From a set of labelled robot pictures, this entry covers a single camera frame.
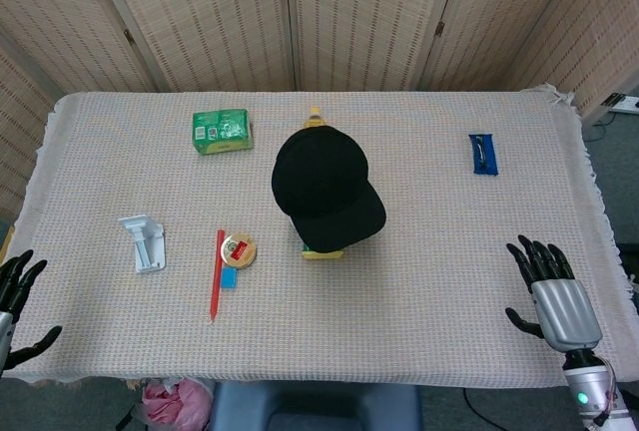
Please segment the green yellow stand box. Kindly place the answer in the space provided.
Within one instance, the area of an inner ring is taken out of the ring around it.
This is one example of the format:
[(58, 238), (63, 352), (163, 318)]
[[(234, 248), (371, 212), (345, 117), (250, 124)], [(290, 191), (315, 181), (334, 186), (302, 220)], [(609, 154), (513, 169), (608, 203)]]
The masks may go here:
[(330, 252), (317, 252), (311, 250), (305, 243), (303, 244), (302, 256), (305, 259), (340, 259), (343, 256), (342, 250)]

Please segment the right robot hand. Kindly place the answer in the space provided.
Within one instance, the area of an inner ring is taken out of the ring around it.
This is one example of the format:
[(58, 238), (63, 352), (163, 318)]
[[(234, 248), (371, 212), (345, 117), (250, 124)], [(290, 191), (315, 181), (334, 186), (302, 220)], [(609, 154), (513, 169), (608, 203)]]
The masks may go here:
[(603, 338), (602, 330), (585, 287), (575, 277), (563, 251), (524, 235), (518, 240), (518, 245), (509, 243), (506, 248), (533, 301), (537, 321), (526, 321), (507, 307), (510, 322), (560, 353), (596, 348)]

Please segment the green snack package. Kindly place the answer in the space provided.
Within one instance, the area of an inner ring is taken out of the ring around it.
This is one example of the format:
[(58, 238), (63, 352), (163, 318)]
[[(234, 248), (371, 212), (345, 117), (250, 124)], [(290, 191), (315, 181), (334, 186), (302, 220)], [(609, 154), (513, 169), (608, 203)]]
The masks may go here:
[(195, 113), (192, 143), (202, 156), (250, 150), (254, 141), (249, 112), (227, 109)]

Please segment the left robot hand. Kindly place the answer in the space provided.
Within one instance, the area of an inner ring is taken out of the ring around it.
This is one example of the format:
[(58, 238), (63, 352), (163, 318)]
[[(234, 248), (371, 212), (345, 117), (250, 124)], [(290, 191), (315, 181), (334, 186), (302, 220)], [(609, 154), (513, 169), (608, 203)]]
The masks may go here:
[(26, 268), (33, 254), (34, 251), (29, 249), (0, 265), (0, 377), (5, 371), (44, 353), (55, 343), (63, 330), (59, 325), (53, 326), (35, 344), (12, 350), (15, 328), (31, 288), (47, 266), (46, 260), (39, 260)]

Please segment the round tin with red label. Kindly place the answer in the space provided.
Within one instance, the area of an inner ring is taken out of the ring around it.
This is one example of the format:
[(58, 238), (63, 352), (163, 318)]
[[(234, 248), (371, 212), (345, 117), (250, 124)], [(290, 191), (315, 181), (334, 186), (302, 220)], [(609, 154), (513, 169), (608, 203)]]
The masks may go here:
[(230, 234), (222, 242), (220, 256), (227, 266), (237, 269), (246, 268), (256, 259), (256, 242), (245, 233)]

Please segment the blue pouch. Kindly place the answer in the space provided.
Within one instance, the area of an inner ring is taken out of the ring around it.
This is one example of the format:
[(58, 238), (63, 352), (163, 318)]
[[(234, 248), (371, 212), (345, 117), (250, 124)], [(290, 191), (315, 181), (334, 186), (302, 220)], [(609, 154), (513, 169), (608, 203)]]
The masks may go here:
[(497, 176), (498, 166), (491, 134), (470, 134), (473, 172), (481, 176)]

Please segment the black baseball cap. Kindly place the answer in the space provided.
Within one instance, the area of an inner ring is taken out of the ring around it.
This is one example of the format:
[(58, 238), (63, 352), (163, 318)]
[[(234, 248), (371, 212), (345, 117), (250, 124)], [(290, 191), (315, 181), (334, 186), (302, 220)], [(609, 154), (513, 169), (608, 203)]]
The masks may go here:
[(278, 207), (314, 252), (339, 251), (385, 226), (385, 207), (369, 182), (363, 149), (336, 128), (291, 135), (277, 154), (271, 184)]

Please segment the pink woven tablecloth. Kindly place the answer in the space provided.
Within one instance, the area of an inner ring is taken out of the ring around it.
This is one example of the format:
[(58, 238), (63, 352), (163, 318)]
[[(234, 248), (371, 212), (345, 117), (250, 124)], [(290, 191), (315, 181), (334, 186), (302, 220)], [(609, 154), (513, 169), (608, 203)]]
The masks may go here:
[[(387, 213), (337, 260), (307, 260), (271, 189), (276, 155), (319, 107), (364, 149)], [(250, 150), (200, 155), (198, 112), (246, 109)], [(473, 172), (491, 134), (498, 175)], [(137, 274), (118, 223), (165, 229), (166, 267)], [(209, 309), (217, 230), (254, 262)], [(553, 243), (583, 282), (599, 353), (639, 379), (639, 315), (567, 98), (520, 92), (70, 94), (49, 115), (10, 251), (46, 260), (16, 347), (63, 330), (12, 371), (24, 381), (109, 376), (402, 382), (533, 388), (562, 358), (505, 315), (535, 312), (506, 246)]]

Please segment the blue chair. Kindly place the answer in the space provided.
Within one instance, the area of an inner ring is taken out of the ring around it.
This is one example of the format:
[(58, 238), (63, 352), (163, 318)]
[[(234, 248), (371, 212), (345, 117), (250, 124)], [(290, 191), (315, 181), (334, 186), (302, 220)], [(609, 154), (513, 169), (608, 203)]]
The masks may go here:
[(423, 431), (414, 385), (227, 381), (216, 386), (211, 431)]

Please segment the red pencil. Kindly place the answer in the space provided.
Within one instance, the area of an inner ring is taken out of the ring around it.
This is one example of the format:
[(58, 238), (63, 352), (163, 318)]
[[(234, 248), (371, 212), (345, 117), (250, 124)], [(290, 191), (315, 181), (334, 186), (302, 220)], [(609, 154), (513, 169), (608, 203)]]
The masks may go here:
[(214, 321), (218, 313), (220, 279), (221, 279), (221, 272), (222, 272), (221, 249), (222, 249), (224, 239), (225, 239), (225, 231), (222, 228), (220, 228), (217, 230), (217, 234), (216, 234), (215, 265), (214, 265), (214, 272), (213, 272), (213, 282), (212, 282), (211, 300), (210, 300), (210, 309), (209, 309), (210, 321)]

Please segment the pink plastic bag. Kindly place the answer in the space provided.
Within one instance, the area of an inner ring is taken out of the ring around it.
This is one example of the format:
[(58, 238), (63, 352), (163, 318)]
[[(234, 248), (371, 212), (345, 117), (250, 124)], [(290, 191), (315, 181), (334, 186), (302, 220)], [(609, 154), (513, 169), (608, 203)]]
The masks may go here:
[(147, 431), (210, 431), (215, 384), (196, 378), (153, 379), (132, 409)]

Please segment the beige folding screen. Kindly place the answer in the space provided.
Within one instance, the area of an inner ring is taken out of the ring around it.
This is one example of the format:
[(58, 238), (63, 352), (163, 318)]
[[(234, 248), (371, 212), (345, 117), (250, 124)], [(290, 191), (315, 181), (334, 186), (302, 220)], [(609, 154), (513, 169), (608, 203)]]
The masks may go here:
[(639, 0), (0, 0), (0, 219), (75, 92), (639, 87)]

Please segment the white plastic bracket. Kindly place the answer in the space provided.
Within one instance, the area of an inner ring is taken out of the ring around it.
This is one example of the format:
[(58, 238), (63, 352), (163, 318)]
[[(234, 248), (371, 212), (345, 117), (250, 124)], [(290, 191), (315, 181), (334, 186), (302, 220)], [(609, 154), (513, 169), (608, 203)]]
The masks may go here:
[(166, 267), (165, 229), (148, 215), (121, 217), (118, 223), (134, 241), (137, 274), (160, 271)]

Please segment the white power strip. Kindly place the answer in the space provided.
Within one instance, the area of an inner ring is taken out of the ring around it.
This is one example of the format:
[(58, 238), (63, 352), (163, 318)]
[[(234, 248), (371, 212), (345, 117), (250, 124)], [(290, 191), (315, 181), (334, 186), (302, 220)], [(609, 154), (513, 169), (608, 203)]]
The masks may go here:
[(601, 106), (613, 113), (639, 116), (639, 96), (612, 93), (604, 100)]

